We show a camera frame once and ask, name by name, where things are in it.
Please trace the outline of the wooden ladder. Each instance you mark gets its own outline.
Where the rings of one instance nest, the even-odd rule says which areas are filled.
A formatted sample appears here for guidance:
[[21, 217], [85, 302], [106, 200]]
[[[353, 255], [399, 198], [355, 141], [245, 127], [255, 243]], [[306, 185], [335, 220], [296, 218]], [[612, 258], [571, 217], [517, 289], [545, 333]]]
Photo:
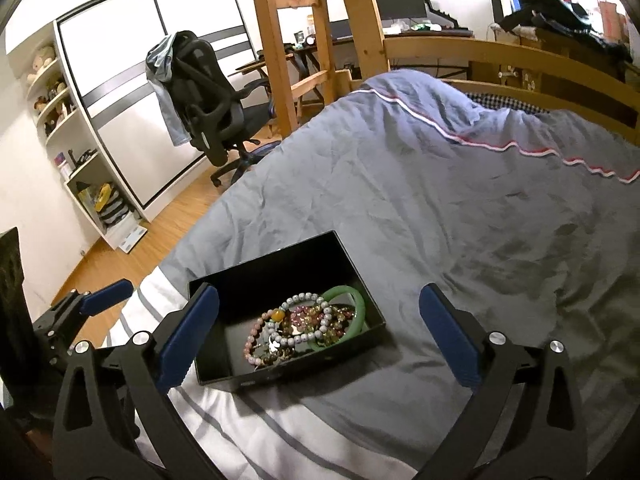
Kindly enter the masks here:
[[[286, 138], [299, 126], [307, 93], [314, 92], [324, 105], [338, 98], [328, 3], [326, 0], [254, 0], [254, 6], [276, 122], [280, 135]], [[307, 21], [290, 47], [283, 40], [279, 13], [298, 9], [305, 11]], [[308, 75], [293, 82], [288, 63], [295, 49], [303, 49], [306, 39], [314, 40], [317, 64]]]

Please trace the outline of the black jewelry box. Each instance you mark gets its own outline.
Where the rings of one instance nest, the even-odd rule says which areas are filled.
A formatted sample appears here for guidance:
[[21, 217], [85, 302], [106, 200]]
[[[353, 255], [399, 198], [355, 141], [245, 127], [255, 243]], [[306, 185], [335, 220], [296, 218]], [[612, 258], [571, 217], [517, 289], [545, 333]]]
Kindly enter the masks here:
[[[337, 232], [329, 231], [239, 263], [190, 284], [218, 292], [216, 321], [195, 358], [198, 382], [238, 391], [268, 382], [314, 377], [374, 348], [386, 321]], [[362, 332], [346, 342], [311, 350], [322, 311], [305, 300], [338, 285], [360, 291], [366, 305]]]

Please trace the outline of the pile of dark clothes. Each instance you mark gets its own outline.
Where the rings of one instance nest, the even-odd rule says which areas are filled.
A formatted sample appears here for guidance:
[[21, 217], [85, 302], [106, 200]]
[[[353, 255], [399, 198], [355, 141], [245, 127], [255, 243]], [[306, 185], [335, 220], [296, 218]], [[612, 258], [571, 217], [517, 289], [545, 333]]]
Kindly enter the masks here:
[[629, 50], [619, 42], [606, 40], [592, 28], [585, 10], [576, 13], [571, 3], [563, 0], [518, 0], [520, 8], [506, 15], [498, 25], [505, 32], [518, 26], [536, 27], [575, 39], [584, 46], [608, 55], [617, 55], [630, 63]]

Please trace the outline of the wooden bed frame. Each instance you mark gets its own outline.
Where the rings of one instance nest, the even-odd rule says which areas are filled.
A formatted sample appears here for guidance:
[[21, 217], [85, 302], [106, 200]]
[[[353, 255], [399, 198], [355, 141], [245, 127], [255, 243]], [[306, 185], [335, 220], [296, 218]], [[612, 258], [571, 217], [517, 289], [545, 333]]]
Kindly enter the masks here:
[[[386, 73], [395, 60], [409, 58], [457, 58], [461, 61], [525, 68], [609, 96], [638, 110], [639, 95], [631, 86], [563, 55], [500, 42], [429, 34], [401, 34], [386, 37], [374, 0], [344, 0], [352, 40], [362, 79]], [[349, 70], [336, 67], [338, 98], [356, 90], [360, 83]]]

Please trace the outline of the white shelf unit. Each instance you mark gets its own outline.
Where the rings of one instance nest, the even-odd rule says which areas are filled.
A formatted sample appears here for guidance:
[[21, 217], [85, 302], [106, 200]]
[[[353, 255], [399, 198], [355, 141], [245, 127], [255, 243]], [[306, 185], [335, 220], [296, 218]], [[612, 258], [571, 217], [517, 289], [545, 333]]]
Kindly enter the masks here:
[[6, 50], [28, 114], [64, 191], [112, 249], [131, 252], [146, 234], [141, 216], [108, 166], [49, 22]]

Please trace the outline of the grey blue duvet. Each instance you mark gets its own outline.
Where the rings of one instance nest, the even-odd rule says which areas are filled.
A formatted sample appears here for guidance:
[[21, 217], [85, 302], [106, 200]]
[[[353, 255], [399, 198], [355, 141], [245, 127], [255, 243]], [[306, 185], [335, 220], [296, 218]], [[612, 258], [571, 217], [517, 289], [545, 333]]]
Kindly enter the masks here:
[[488, 110], [413, 70], [373, 77], [232, 185], [160, 268], [197, 278], [333, 231], [390, 336], [270, 388], [352, 442], [421, 466], [464, 390], [418, 312], [437, 284], [518, 344], [567, 346], [597, 463], [639, 404], [639, 150], [564, 110]]

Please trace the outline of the light blue garment on chair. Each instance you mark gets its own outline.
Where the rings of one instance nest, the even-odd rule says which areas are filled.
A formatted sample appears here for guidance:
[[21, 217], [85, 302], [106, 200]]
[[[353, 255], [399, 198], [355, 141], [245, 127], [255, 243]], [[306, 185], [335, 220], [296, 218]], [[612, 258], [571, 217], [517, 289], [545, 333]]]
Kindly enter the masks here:
[[184, 128], [169, 93], [176, 36], [175, 32], [166, 35], [156, 46], [152, 47], [146, 54], [144, 65], [146, 80], [156, 95], [169, 139], [173, 146], [180, 146], [189, 143], [191, 137]]

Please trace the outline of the black office chair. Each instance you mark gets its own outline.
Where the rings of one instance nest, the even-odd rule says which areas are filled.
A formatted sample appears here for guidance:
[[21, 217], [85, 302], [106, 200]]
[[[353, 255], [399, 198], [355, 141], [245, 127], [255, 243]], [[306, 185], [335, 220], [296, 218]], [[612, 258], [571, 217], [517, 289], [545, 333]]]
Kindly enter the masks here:
[[213, 47], [194, 32], [179, 32], [172, 44], [171, 80], [168, 93], [190, 143], [217, 170], [213, 185], [231, 174], [236, 182], [278, 145], [264, 145], [256, 134], [276, 117], [272, 101], [245, 106], [243, 100], [259, 88], [270, 88], [266, 78], [235, 89], [224, 76]]

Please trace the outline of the white sliding wardrobe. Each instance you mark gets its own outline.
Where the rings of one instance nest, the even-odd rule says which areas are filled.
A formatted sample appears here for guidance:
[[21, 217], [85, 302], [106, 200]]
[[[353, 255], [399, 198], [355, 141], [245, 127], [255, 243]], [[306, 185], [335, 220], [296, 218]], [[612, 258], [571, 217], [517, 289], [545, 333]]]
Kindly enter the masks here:
[[103, 162], [146, 220], [207, 166], [190, 144], [172, 144], [145, 75], [149, 50], [180, 30], [214, 48], [234, 88], [257, 78], [239, 71], [256, 51], [238, 0], [93, 0], [56, 23], [65, 73]]

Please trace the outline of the striped white bed sheet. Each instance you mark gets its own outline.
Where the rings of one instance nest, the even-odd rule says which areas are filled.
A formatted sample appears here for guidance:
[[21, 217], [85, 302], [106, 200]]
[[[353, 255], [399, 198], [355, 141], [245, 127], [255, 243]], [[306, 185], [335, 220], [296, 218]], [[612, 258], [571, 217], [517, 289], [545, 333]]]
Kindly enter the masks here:
[[421, 455], [418, 288], [406, 272], [374, 284], [390, 336], [304, 382], [228, 393], [190, 370], [169, 399], [230, 479], [409, 479]]

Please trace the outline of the green jade bangle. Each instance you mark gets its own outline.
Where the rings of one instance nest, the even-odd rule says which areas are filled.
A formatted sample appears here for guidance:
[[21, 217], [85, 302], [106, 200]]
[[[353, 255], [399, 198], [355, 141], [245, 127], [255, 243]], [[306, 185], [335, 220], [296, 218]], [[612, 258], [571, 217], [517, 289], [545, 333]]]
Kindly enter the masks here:
[[366, 305], [356, 288], [338, 285], [321, 295], [308, 292], [305, 300], [312, 302], [322, 311], [321, 318], [331, 315], [328, 322], [318, 321], [312, 331], [314, 336], [307, 337], [307, 344], [311, 350], [329, 348], [362, 332], [366, 320]]

